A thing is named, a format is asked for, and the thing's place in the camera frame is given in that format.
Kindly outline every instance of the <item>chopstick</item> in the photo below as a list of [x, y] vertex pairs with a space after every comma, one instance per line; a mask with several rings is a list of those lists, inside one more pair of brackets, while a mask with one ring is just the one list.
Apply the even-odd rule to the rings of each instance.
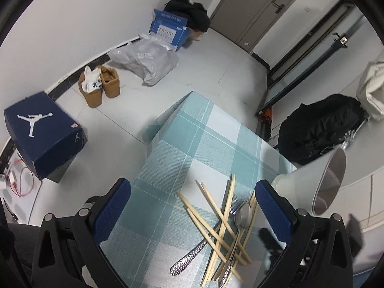
[[[209, 203], [211, 204], [214, 212], [216, 213], [216, 215], [219, 216], [219, 218], [221, 219], [221, 221], [224, 223], [224, 226], [227, 228], [228, 232], [231, 234], [231, 236], [233, 237], [233, 239], [236, 239], [236, 234], [234, 233], [234, 231], [232, 230], [231, 226], [229, 225], [228, 223], [228, 217], [227, 219], [224, 218], [223, 214], [221, 213], [220, 209], [218, 208], [218, 206], [216, 205], [212, 195], [209, 193], [209, 191], [207, 190], [207, 188], [205, 187], [205, 185], [203, 183], [199, 183], [199, 187], [200, 189], [202, 190], [202, 193], [204, 195], [205, 198], [207, 198], [209, 200]], [[252, 263], [252, 259], [251, 257], [249, 256], [249, 254], [246, 253], [245, 249], [244, 249], [244, 246], [239, 243], [238, 244], [241, 252], [243, 252], [245, 258], [248, 260], [249, 263]]]
[[[209, 235], [204, 231], [203, 227], [200, 225], [198, 222], [197, 218], [193, 215], [193, 212], [187, 208], [186, 209], [187, 213], [189, 214], [190, 218], [192, 219], [193, 223], [195, 223], [195, 226], [197, 229], [200, 231], [201, 235], [207, 240], [208, 244], [213, 248], [216, 254], [224, 261], [224, 263], [227, 261], [227, 259], [223, 256], [223, 254], [220, 252], [220, 250], [215, 246], [214, 242], [212, 239], [209, 237]], [[235, 268], [231, 267], [232, 273], [239, 279], [239, 281], [243, 281], [239, 273], [236, 272]]]
[[[244, 242], [243, 242], [243, 246], [244, 246], [244, 247], [246, 246], [246, 244], [247, 244], [247, 242], [248, 242], [248, 239], [249, 239], [249, 237], [250, 237], [250, 235], [251, 235], [251, 232], [252, 232], [253, 226], [254, 226], [254, 224], [255, 224], [255, 220], [256, 220], [257, 210], [258, 210], [258, 204], [257, 204], [256, 198], [255, 198], [255, 191], [252, 193], [251, 200], [250, 200], [250, 205], [251, 205], [251, 207], [253, 207], [254, 204], [256, 204], [256, 205], [255, 205], [255, 210], [254, 210], [253, 215], [252, 215], [251, 225], [249, 226], [248, 231], [247, 231], [247, 233], [246, 233], [246, 235], [245, 235], [245, 239], [244, 239]], [[222, 272], [222, 269], [223, 269], [223, 267], [224, 267], [224, 264], [225, 264], [225, 262], [221, 262], [221, 264], [220, 264], [219, 267], [217, 268], [216, 273], [215, 273], [215, 276], [214, 276], [214, 280], [217, 280], [217, 279], [219, 278], [220, 273]], [[237, 260], [235, 261], [235, 263], [233, 264], [232, 267], [233, 267], [233, 268], [236, 268], [236, 266], [237, 266]], [[229, 279], [230, 279], [230, 278], [231, 278], [231, 273], [230, 273], [229, 276], [228, 276], [227, 283], [229, 282]]]
[[[221, 222], [220, 229], [218, 232], [218, 235], [221, 238], [223, 238], [224, 234], [225, 234], [224, 222], [227, 222], [228, 218], [229, 218], [229, 211], [231, 209], [232, 198], [233, 198], [234, 190], [235, 190], [235, 182], [236, 182], [236, 176], [234, 174], [231, 174], [231, 176], [229, 178], [229, 189], [228, 189], [227, 201], [226, 201], [225, 207], [224, 207], [224, 221]], [[211, 255], [211, 258], [209, 259], [207, 269], [205, 270], [203, 280], [200, 284], [201, 287], [204, 287], [206, 285], [206, 283], [211, 280], [212, 273], [213, 273], [213, 270], [214, 270], [215, 265], [216, 265], [216, 261], [217, 261], [217, 254], [216, 254], [216, 252], [213, 252]]]
[[[229, 245], [213, 230], [213, 228], [207, 223], [206, 220], [204, 220], [200, 214], [196, 211], [196, 209], [190, 204], [190, 202], [183, 196], [183, 194], [181, 194], [181, 192], [177, 192], [179, 198], [181, 199], [181, 201], [184, 203], [185, 207], [187, 209], [189, 209], [193, 215], [195, 216], [195, 218], [208, 230], [208, 232], [213, 236], [215, 237], [218, 242], [220, 244], [222, 244], [225, 249], [227, 250], [231, 250], [231, 247], [229, 247]], [[242, 265], [247, 265], [247, 262], [245, 262], [245, 260], [239, 256], [238, 254], [235, 254], [236, 258], [239, 260], [239, 262], [242, 264]]]

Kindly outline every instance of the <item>door handle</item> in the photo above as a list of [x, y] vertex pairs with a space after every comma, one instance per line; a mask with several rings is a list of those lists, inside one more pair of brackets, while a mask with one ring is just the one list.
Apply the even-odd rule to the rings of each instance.
[[271, 3], [271, 5], [273, 5], [274, 7], [277, 8], [277, 10], [275, 12], [276, 14], [279, 14], [282, 11], [282, 9], [285, 7], [284, 4], [279, 5], [277, 3]]

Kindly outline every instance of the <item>jordan logo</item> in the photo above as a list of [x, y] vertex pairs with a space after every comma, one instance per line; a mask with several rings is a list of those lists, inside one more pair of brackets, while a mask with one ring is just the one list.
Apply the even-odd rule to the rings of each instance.
[[23, 120], [29, 122], [29, 124], [31, 126], [30, 129], [29, 129], [29, 135], [28, 135], [29, 137], [34, 137], [33, 136], [33, 127], [35, 126], [36, 122], [38, 122], [40, 119], [47, 118], [47, 117], [52, 117], [52, 116], [53, 116], [53, 114], [51, 112], [49, 114], [47, 114], [47, 115], [44, 115], [44, 116], [42, 114], [28, 115], [29, 118], [17, 115], [18, 118], [23, 119]]

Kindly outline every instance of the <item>tablecloth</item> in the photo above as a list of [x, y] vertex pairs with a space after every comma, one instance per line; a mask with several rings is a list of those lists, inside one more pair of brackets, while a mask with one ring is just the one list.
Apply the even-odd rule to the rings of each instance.
[[[128, 287], [199, 287], [210, 246], [178, 276], [170, 267], [202, 236], [188, 217], [177, 191], [211, 226], [218, 221], [195, 181], [203, 182], [222, 205], [230, 174], [235, 195], [249, 199], [257, 181], [272, 181], [293, 166], [254, 132], [200, 94], [183, 97], [143, 134], [147, 160], [132, 185], [131, 197], [101, 248]], [[253, 263], [238, 266], [245, 282], [232, 276], [227, 287], [253, 287], [265, 276], [266, 250], [258, 230], [266, 225], [259, 210], [246, 246]], [[206, 287], [217, 287], [209, 282]]]

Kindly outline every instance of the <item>black bag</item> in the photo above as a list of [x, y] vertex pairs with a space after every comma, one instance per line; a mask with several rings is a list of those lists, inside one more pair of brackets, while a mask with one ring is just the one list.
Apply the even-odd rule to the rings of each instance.
[[360, 103], [341, 94], [311, 105], [301, 104], [280, 127], [279, 153], [305, 165], [343, 143], [345, 133], [357, 129], [364, 119]]
[[186, 18], [187, 27], [194, 30], [207, 32], [211, 24], [207, 10], [201, 3], [191, 4], [189, 0], [170, 0], [164, 11]]

